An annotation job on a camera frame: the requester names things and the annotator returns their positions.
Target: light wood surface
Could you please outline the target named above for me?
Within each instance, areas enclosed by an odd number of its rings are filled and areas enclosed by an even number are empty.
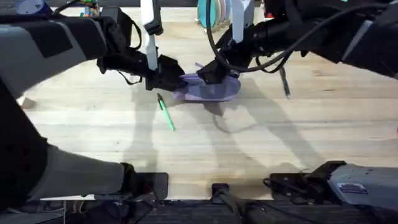
[[[127,11],[139,18],[139,11]],[[166,19],[157,38],[160,53],[178,59],[186,72],[214,58],[192,12],[192,20]],[[241,77],[234,101],[201,104],[130,87],[90,61],[26,92],[37,102],[26,113],[63,150],[169,173],[169,198],[207,198],[215,182],[231,184],[242,197],[268,198],[262,179],[270,173],[310,172],[329,160],[398,167],[398,81],[316,55],[293,55],[286,70],[291,100],[278,75],[255,72]]]

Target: green marker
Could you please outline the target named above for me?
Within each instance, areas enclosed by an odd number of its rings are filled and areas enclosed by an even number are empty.
[[[168,122],[168,124],[170,126],[170,129],[172,131],[175,131],[175,127],[173,125],[172,119],[170,118],[169,112],[167,112],[167,108],[166,108],[166,106],[164,104],[164,100],[163,100],[163,98],[162,98],[162,96],[160,94],[157,94],[157,101],[159,102],[160,108],[162,109],[163,114],[166,117],[166,120],[167,120],[167,122]]]

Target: cable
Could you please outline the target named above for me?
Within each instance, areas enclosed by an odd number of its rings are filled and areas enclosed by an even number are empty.
[[[275,73],[280,71],[281,69],[283,69],[284,65],[286,64],[287,60],[289,59],[289,57],[292,55],[293,52],[290,52],[289,54],[287,54],[282,61],[278,64],[278,66],[276,66],[275,69],[268,71],[265,68],[262,68],[261,71],[265,72],[265,73]],[[260,59],[259,57],[256,57],[256,63],[257,65],[261,65]]]
[[[144,219],[151,211],[153,211],[155,207],[149,208],[144,214],[142,214],[133,224],[138,224],[142,219]]]
[[[65,9],[69,8],[70,6],[72,6],[72,5],[74,5],[74,4],[78,3],[78,2],[80,2],[80,0],[72,0],[72,1],[70,1],[68,3],[66,3],[66,4],[58,7],[56,10],[54,10],[54,12],[52,14],[53,15],[59,14],[60,12],[64,11]]]
[[[130,82],[124,75],[123,75],[123,73],[121,73],[119,70],[117,70],[118,72],[119,72],[119,74],[120,75],[122,75],[123,76],[123,78],[124,78],[124,80],[126,81],[126,83],[128,84],[128,85],[134,85],[134,84],[137,84],[137,83],[142,83],[142,77],[139,77],[139,81],[136,81],[136,82]]]
[[[261,204],[261,205],[263,205],[263,206],[266,206],[266,207],[268,207],[268,208],[271,208],[271,209],[273,209],[273,210],[275,210],[275,211],[277,211],[277,212],[280,212],[280,213],[282,213],[282,214],[284,214],[284,215],[286,215],[286,216],[289,216],[289,217],[292,217],[292,218],[296,218],[296,219],[301,220],[301,221],[304,221],[304,222],[309,222],[309,223],[312,223],[312,224],[323,224],[323,223],[321,223],[321,222],[318,222],[318,221],[315,221],[315,220],[311,220],[311,219],[309,219],[309,218],[305,218],[305,217],[303,217],[303,216],[301,216],[301,215],[297,215],[297,214],[295,214],[295,213],[286,212],[285,210],[280,209],[280,208],[278,208],[278,207],[275,207],[275,206],[273,206],[273,205],[271,205],[271,204],[269,204],[269,203],[262,202],[262,201],[258,201],[258,202],[259,202],[259,204]]]
[[[214,42],[214,38],[213,38],[213,34],[211,33],[211,24],[210,24],[211,0],[206,0],[206,32],[207,32],[207,37],[209,39],[209,43],[210,43],[211,49],[212,49],[213,53],[215,54],[217,61],[222,66],[224,66],[225,68],[228,68],[230,70],[235,70],[237,72],[255,72],[255,71],[258,71],[260,69],[269,67],[270,65],[273,65],[274,63],[278,62],[280,59],[286,57],[286,55],[288,55],[290,52],[294,51],[294,48],[296,48],[302,42],[304,42],[309,37],[311,37],[311,35],[316,33],[322,27],[325,27],[329,23],[339,19],[340,17],[343,17],[345,15],[351,14],[353,12],[363,11],[363,10],[367,10],[367,9],[385,9],[388,6],[389,6],[388,4],[367,4],[367,5],[364,5],[364,6],[352,7],[350,9],[345,10],[345,11],[341,11],[339,13],[336,13],[333,16],[331,16],[331,17],[325,19],[324,21],[320,22],[312,30],[308,31],[298,41],[296,41],[294,44],[292,44],[288,49],[286,49],[281,54],[276,56],[276,58],[273,58],[272,60],[270,60],[270,61],[268,61],[268,62],[266,62],[266,63],[264,63],[262,65],[259,65],[259,66],[256,66],[256,67],[252,67],[252,68],[243,68],[243,67],[237,67],[237,66],[231,65],[217,51],[217,48],[216,48],[216,45],[215,45],[215,42]]]

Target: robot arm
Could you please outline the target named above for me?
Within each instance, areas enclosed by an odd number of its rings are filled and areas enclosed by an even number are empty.
[[[398,211],[397,169],[329,161],[312,173],[271,174],[264,183],[275,199],[296,204],[370,205]]]
[[[59,14],[1,16],[1,78],[17,98],[70,67],[98,59],[102,73],[114,69],[140,76],[146,79],[148,90],[174,91],[185,86],[178,78],[184,74],[178,62],[164,55],[157,58],[153,35],[147,38],[152,40],[152,45],[147,45],[147,55],[130,47],[132,24],[116,7],[104,8],[97,18]],[[146,29],[159,32],[151,24]]]
[[[394,77],[398,72],[393,59],[398,30],[395,3],[388,0],[268,0],[266,9],[275,19],[244,28],[242,42],[235,41],[232,28],[216,44],[208,31],[216,57],[197,72],[207,84],[220,83],[230,70],[253,72],[283,59],[277,67],[281,68],[292,52],[300,51],[303,57],[313,52],[331,62]],[[270,62],[248,68],[253,58],[269,57],[277,52],[282,53]]]

